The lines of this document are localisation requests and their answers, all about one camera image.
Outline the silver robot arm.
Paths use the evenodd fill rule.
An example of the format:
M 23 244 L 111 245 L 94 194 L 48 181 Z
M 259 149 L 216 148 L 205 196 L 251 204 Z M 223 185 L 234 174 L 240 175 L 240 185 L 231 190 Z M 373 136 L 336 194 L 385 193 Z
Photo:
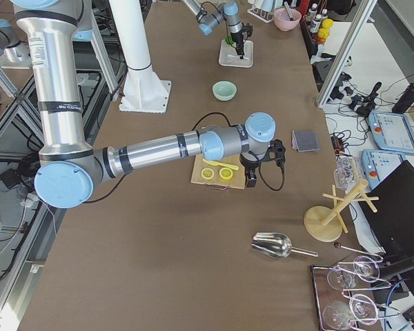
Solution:
M 148 166 L 202 154 L 209 161 L 238 154 L 245 163 L 267 161 L 280 142 L 275 121 L 256 112 L 245 124 L 201 130 L 121 148 L 95 150 L 84 137 L 72 39 L 90 13 L 80 1 L 15 1 L 18 26 L 27 34 L 41 113 L 44 145 L 34 187 L 56 208 L 90 202 L 104 181 Z
M 226 40 L 231 39 L 230 46 L 235 49 L 239 59 L 244 59 L 244 45 L 246 39 L 251 37 L 253 27 L 249 23 L 241 22 L 239 7 L 235 1 L 218 5 L 210 1 L 199 4 L 192 0 L 182 1 L 182 3 L 195 15 L 199 29 L 206 36 L 225 22 Z

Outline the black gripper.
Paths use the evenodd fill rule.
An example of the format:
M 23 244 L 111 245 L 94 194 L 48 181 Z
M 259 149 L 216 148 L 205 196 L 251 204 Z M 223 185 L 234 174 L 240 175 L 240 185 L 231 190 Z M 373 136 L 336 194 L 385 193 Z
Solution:
M 244 58 L 244 36 L 250 37 L 253 33 L 253 27 L 247 23 L 235 23 L 230 25 L 230 36 L 237 47 L 237 55 L 240 59 Z
M 261 178 L 262 171 L 260 169 L 261 164 L 264 162 L 274 161 L 278 168 L 282 172 L 282 178 L 285 176 L 285 147 L 282 141 L 279 139 L 270 142 L 270 145 L 264 156 L 258 157 L 256 154 L 250 154 L 251 158 L 247 159 L 243 154 L 240 154 L 239 160 L 244 166 L 246 175 L 246 187 L 254 188 L 257 183 L 256 170 L 258 170 Z

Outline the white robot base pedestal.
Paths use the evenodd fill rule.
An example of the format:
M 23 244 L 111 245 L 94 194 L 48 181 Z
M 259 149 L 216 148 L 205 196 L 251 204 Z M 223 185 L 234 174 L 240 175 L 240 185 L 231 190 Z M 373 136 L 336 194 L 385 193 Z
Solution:
M 152 68 L 139 2 L 112 0 L 110 8 L 128 69 L 119 109 L 165 113 L 171 82 L 162 81 Z

